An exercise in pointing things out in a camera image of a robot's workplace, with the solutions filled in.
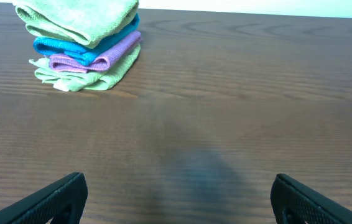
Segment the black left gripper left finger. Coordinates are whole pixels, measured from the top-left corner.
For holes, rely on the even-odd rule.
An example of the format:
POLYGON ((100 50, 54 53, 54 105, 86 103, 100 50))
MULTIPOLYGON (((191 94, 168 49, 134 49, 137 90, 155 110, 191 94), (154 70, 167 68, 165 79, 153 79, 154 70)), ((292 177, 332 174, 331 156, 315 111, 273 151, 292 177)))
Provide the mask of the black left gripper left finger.
POLYGON ((0 224, 79 224, 87 197, 85 176, 74 172, 0 210, 0 224))

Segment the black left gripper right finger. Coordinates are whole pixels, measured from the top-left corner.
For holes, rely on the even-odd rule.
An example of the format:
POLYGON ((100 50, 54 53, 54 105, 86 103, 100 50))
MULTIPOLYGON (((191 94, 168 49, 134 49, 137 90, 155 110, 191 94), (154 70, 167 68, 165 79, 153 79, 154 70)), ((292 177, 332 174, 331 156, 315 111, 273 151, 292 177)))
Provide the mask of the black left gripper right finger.
POLYGON ((352 211, 286 174, 271 188, 277 224, 352 224, 352 211))

